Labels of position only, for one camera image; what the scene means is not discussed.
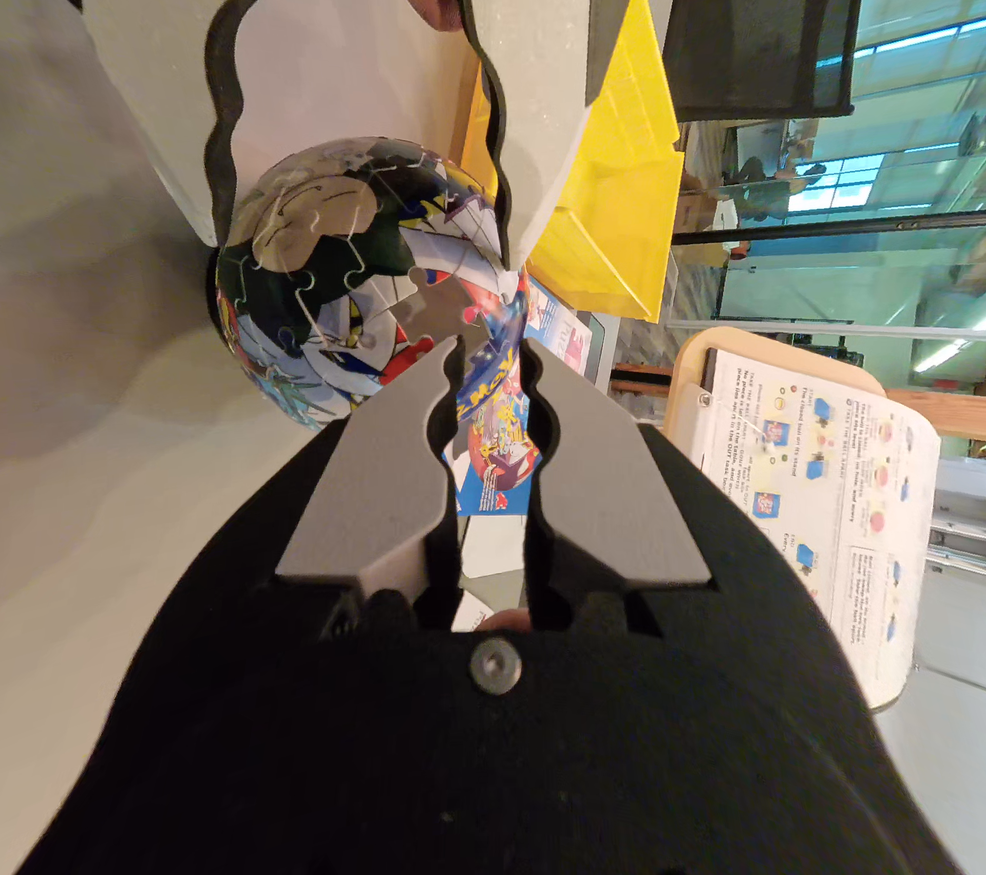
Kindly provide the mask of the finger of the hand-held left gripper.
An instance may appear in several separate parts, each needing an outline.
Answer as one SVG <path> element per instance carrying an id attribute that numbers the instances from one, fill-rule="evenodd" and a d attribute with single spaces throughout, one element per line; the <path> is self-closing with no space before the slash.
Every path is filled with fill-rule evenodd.
<path id="1" fill-rule="evenodd" d="M 574 165 L 630 0 L 460 0 L 491 105 L 501 257 L 524 265 Z"/>
<path id="2" fill-rule="evenodd" d="M 105 72 L 140 127 L 154 169 L 198 237 L 225 242 L 238 188 L 232 138 L 243 109 L 236 64 L 257 0 L 82 0 Z"/>

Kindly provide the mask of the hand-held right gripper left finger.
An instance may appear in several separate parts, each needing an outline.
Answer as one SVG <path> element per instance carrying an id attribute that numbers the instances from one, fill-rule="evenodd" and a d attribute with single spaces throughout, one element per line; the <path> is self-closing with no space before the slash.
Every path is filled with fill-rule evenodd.
<path id="1" fill-rule="evenodd" d="M 276 567 L 299 584 L 340 586 L 358 603 L 398 593 L 425 627 L 450 629 L 462 599 L 454 481 L 464 338 L 435 348 L 344 421 Z"/>

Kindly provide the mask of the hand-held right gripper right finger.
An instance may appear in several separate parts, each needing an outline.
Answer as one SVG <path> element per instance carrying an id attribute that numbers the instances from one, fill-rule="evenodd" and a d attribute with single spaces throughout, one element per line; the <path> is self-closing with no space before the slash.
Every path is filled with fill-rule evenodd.
<path id="1" fill-rule="evenodd" d="M 542 343 L 521 347 L 527 432 L 540 456 L 524 532 L 536 630 L 569 628 L 593 597 L 704 589 L 712 573 L 640 426 Z"/>

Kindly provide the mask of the colourful puzzle ball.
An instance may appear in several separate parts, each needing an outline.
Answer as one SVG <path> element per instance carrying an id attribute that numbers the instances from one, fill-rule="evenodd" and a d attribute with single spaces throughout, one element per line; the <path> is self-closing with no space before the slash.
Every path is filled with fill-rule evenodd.
<path id="1" fill-rule="evenodd" d="M 528 280 L 501 258 L 492 198 L 408 141 L 290 155 L 240 202 L 215 268 L 221 333 L 268 400 L 311 430 L 348 416 L 448 338 L 458 418 L 507 388 Z"/>

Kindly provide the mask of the blue puzzle box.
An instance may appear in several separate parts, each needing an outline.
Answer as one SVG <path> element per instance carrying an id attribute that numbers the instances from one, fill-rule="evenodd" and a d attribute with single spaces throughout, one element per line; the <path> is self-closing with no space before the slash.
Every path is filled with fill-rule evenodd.
<path id="1" fill-rule="evenodd" d="M 524 337 L 536 339 L 594 383 L 605 329 L 591 313 L 566 306 L 536 278 L 528 278 Z M 519 516 L 527 511 L 540 454 L 526 431 L 528 399 L 514 366 L 489 400 L 467 414 L 447 450 L 459 515 Z"/>

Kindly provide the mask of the white instruction leaflet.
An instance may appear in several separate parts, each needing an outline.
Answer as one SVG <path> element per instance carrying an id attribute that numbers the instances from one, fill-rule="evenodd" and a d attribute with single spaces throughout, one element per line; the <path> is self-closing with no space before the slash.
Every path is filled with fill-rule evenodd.
<path id="1" fill-rule="evenodd" d="M 471 632 L 490 617 L 526 606 L 521 515 L 461 518 L 462 597 L 453 632 Z"/>

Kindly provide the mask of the yellow plastic bin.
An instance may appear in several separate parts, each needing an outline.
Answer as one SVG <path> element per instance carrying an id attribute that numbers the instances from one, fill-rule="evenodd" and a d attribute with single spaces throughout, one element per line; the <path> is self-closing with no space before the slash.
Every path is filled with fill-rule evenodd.
<path id="1" fill-rule="evenodd" d="M 524 268 L 580 309 L 655 323 L 684 154 L 649 0 L 629 0 L 571 168 Z"/>

